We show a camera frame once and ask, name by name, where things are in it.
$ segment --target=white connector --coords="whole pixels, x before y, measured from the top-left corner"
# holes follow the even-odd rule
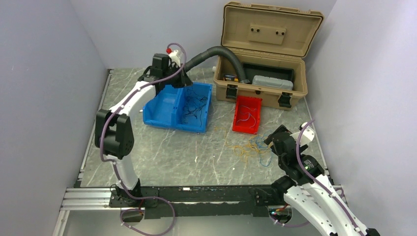
[[[181,52],[181,50],[173,50],[171,53],[169,53],[171,60],[178,66],[181,66],[181,59],[183,56],[184,54]]]

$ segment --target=blue bin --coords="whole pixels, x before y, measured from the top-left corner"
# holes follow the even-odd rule
[[[145,124],[190,132],[206,132],[211,84],[184,88],[166,86],[143,110]]]

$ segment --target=open case lid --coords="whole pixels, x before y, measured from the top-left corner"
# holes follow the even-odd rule
[[[224,7],[221,45],[303,58],[323,19],[318,11],[232,1]]]

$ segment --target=beige hard case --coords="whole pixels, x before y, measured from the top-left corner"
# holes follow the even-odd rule
[[[221,45],[232,50],[242,63],[293,69],[294,88],[284,90],[224,81],[224,74],[236,72],[225,58],[219,57],[214,75],[216,98],[235,102],[226,98],[226,93],[237,89],[237,95],[262,98],[263,106],[292,109],[307,95],[302,59],[323,19],[323,14],[318,11],[235,1],[226,4]]]

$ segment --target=tangled yellow wire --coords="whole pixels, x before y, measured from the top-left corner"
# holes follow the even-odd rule
[[[233,148],[233,153],[236,156],[239,156],[240,160],[245,163],[245,167],[248,164],[249,157],[255,157],[256,154],[267,153],[270,152],[269,148],[272,146],[272,142],[268,145],[268,147],[259,148],[259,146],[254,143],[255,139],[262,138],[262,135],[253,135],[246,144],[244,145],[230,145],[227,143],[227,130],[224,127],[214,127],[214,130],[224,130],[224,145]]]

